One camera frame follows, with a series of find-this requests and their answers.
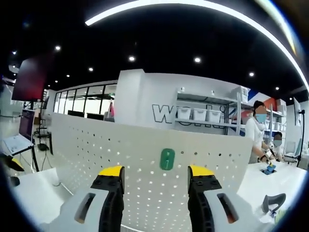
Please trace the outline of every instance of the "desk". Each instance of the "desk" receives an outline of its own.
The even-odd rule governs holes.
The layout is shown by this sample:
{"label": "desk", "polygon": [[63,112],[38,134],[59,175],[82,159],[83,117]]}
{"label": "desk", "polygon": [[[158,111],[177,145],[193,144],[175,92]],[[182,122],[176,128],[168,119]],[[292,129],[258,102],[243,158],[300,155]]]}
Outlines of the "desk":
{"label": "desk", "polygon": [[[285,163],[274,162],[274,164],[278,172],[269,176],[259,171],[267,166],[265,163],[249,164],[238,190],[238,195],[252,206],[253,213],[262,222],[271,222],[256,213],[265,195],[285,193],[286,201],[281,209],[288,208],[307,173]],[[55,168],[19,178],[20,186],[14,188],[14,193],[37,225],[43,222],[49,223],[56,218],[61,205],[71,196],[61,185],[53,186],[59,183]]]}

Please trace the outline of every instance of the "floor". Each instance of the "floor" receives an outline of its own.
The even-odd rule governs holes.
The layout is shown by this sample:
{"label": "floor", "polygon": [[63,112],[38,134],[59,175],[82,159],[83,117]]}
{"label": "floor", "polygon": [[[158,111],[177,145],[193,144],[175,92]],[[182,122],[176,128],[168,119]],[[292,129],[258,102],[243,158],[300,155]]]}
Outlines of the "floor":
{"label": "floor", "polygon": [[[0,116],[0,150],[6,151],[6,146],[3,142],[1,142],[2,139],[14,136],[18,134],[18,128],[19,128],[19,121],[20,118],[11,118],[11,117],[2,117]],[[35,131],[37,128],[36,125],[34,125],[33,131]],[[53,168],[51,165],[51,160],[53,158],[53,155],[50,153],[50,150],[46,151],[40,151],[37,147],[37,144],[39,144],[39,139],[35,137],[35,155],[37,158],[37,163],[40,170],[47,170],[50,168]],[[24,172],[16,172],[14,170],[8,170],[9,175],[15,175],[20,176],[24,174],[33,173],[34,165],[32,166],[32,155],[31,150],[23,152],[22,154],[18,154],[15,156],[16,159],[19,160],[21,165],[24,168]]]}

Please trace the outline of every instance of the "white partition wall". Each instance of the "white partition wall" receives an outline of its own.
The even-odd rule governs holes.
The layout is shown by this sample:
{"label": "white partition wall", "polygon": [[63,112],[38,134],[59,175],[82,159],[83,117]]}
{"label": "white partition wall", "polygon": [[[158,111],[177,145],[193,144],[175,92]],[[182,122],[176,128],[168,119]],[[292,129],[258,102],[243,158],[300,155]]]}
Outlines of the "white partition wall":
{"label": "white partition wall", "polygon": [[[88,188],[103,168],[125,167],[122,224],[140,231],[191,231],[187,166],[215,172],[237,191],[252,148],[250,139],[122,125],[53,114],[53,164],[73,194]],[[160,168],[164,148],[175,151],[171,170]]]}

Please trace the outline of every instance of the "shelving unit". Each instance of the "shelving unit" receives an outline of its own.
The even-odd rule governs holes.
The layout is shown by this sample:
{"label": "shelving unit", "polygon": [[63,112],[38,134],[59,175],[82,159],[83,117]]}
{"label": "shelving unit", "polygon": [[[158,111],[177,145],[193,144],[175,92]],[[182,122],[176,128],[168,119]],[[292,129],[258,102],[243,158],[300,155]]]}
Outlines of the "shelving unit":
{"label": "shelving unit", "polygon": [[[208,96],[208,95],[200,95],[200,94],[192,94],[192,93],[177,93],[177,101],[182,102],[193,102],[193,103],[210,103],[216,105],[223,105],[226,107],[225,110],[225,122],[224,123],[213,123],[207,121],[197,121],[191,119],[180,119],[176,118],[175,122],[183,122],[183,123],[194,123],[194,124],[203,124],[203,125],[212,125],[218,126],[225,129],[225,134],[227,134],[227,128],[236,128],[236,133],[240,133],[240,114],[241,114],[241,102],[240,97],[238,99],[230,99],[225,97],[218,97],[218,96]],[[237,108],[237,124],[230,124],[228,123],[228,113],[229,107],[234,106]]]}

